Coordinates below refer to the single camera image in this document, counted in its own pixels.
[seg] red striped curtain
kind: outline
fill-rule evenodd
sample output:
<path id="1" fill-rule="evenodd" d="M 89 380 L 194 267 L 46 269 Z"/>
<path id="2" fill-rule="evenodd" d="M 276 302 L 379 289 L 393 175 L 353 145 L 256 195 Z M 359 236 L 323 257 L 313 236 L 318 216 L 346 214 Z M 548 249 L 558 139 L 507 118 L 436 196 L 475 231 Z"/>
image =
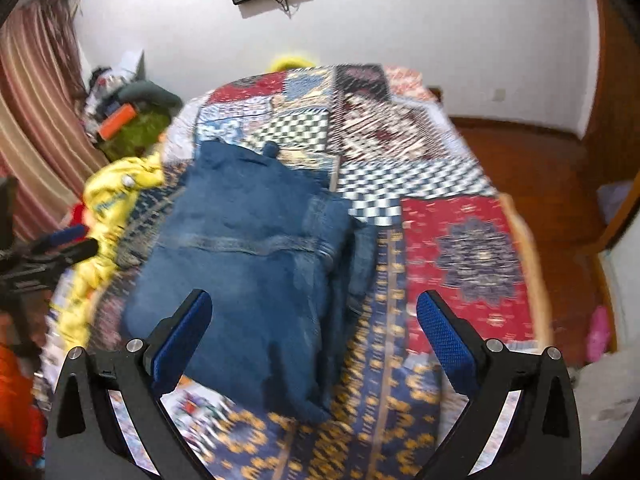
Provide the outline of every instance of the red striped curtain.
<path id="1" fill-rule="evenodd" d="M 14 229 L 31 240 L 57 228 L 84 181 L 107 161 L 86 138 L 69 0 L 33 0 L 0 29 L 0 174 L 19 180 Z"/>

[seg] orange cloth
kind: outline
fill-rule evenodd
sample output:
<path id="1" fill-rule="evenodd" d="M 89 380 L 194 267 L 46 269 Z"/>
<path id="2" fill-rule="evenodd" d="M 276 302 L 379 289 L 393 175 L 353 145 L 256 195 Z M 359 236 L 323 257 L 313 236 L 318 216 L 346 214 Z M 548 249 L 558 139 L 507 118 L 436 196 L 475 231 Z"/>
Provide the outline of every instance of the orange cloth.
<path id="1" fill-rule="evenodd" d="M 131 121 L 137 114 L 136 109 L 129 103 L 123 104 L 100 125 L 100 136 L 104 140 L 111 139 L 120 131 L 121 127 Z"/>
<path id="2" fill-rule="evenodd" d="M 33 420 L 32 386 L 33 378 L 22 375 L 14 353 L 0 346 L 0 428 L 23 454 L 27 451 Z"/>

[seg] checkered pattern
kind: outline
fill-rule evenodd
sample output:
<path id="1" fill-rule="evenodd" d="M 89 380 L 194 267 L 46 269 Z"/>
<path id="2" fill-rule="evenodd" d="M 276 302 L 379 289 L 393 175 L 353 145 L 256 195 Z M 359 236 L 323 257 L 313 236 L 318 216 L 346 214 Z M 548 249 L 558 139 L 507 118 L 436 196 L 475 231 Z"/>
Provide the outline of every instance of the checkered pattern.
<path id="1" fill-rule="evenodd" d="M 338 192 L 376 198 L 431 199 L 473 194 L 496 194 L 475 159 L 438 158 L 406 162 L 350 162 L 340 168 Z"/>
<path id="2" fill-rule="evenodd" d="M 402 208 L 399 198 L 376 198 L 360 193 L 351 196 L 351 216 L 380 227 L 400 225 Z"/>
<path id="3" fill-rule="evenodd" d="M 305 148 L 324 152 L 329 125 L 327 110 L 304 110 L 280 115 L 245 137 L 242 146 L 261 152 L 268 140 L 282 148 Z"/>

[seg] red patterned rug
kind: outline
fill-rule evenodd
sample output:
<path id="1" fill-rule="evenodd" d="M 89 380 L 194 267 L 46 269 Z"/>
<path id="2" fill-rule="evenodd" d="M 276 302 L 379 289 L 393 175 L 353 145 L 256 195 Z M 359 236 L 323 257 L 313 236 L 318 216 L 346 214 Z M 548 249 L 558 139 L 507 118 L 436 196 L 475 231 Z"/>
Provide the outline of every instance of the red patterned rug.
<path id="1" fill-rule="evenodd" d="M 430 352 L 415 302 L 437 290 L 484 339 L 533 343 L 527 287 L 509 224 L 496 198 L 401 200 L 406 245 L 408 349 Z"/>

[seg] folded jeans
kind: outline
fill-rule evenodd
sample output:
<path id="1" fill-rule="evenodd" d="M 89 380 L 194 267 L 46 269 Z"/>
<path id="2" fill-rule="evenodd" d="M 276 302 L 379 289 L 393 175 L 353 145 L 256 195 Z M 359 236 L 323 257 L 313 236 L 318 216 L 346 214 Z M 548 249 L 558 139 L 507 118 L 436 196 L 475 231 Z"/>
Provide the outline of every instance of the folded jeans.
<path id="1" fill-rule="evenodd" d="M 248 409 L 326 420 L 376 254 L 375 228 L 349 208 L 274 158 L 204 142 L 123 332 L 146 337 L 206 290 L 213 318 L 186 374 Z"/>

